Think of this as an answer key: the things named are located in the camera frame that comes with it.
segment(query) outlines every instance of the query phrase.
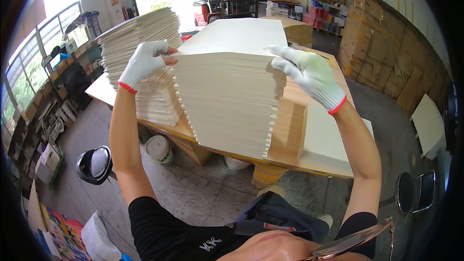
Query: hand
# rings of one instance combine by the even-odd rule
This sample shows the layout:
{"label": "hand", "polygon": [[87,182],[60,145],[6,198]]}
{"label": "hand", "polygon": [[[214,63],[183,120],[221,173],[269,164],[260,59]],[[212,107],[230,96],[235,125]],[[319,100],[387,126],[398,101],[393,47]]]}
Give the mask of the hand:
{"label": "hand", "polygon": [[175,58],[162,58],[161,55],[154,57],[157,52],[171,55],[176,53],[177,49],[169,47],[166,41],[140,43],[117,83],[135,94],[142,79],[159,68],[177,63]]}
{"label": "hand", "polygon": [[277,45],[268,45],[266,49],[282,57],[272,60],[271,66],[286,73],[330,115],[333,116],[345,103],[347,96],[335,83],[332,69],[322,56]]}

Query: fire extinguisher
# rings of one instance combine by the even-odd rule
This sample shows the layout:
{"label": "fire extinguisher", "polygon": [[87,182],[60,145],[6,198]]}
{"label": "fire extinguisher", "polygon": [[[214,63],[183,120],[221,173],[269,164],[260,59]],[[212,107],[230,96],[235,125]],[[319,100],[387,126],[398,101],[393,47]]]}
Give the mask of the fire extinguisher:
{"label": "fire extinguisher", "polygon": [[123,15],[124,15],[124,19],[125,20],[128,20],[129,19],[129,16],[127,15],[127,11],[126,11],[126,8],[123,6]]}

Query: person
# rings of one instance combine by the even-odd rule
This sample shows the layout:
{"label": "person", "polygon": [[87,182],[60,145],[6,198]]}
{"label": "person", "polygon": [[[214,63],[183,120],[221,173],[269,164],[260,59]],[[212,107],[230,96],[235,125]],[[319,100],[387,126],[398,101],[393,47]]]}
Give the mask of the person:
{"label": "person", "polygon": [[[336,239],[377,223],[380,156],[366,125],[335,83],[327,62],[315,53],[268,46],[279,55],[271,65],[286,73],[333,115],[354,182]],[[167,57],[154,57],[156,52]],[[157,201],[143,170],[137,133],[135,93],[158,68],[174,65],[177,52],[166,42],[141,43],[119,79],[109,129],[114,170],[127,206],[134,244],[142,260],[298,261],[320,247],[329,224],[289,205],[272,188],[264,190],[237,220],[223,227],[196,227],[175,218]],[[374,258],[375,238],[334,260]]]}

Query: sunglasses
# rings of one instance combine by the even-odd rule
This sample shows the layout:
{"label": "sunglasses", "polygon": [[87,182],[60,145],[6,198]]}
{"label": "sunglasses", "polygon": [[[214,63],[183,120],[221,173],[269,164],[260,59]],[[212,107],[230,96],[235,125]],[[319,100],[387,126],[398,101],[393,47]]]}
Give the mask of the sunglasses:
{"label": "sunglasses", "polygon": [[369,240],[372,240],[375,236],[379,235],[385,229],[390,231],[390,261],[392,261],[392,252],[393,252],[393,219],[391,217],[386,218],[382,223],[369,227],[367,229],[361,230],[359,232],[353,233],[351,235],[345,236],[338,240],[327,243],[313,252],[313,256],[300,260],[325,260],[340,256],[346,252],[350,252],[351,249],[366,243]]}

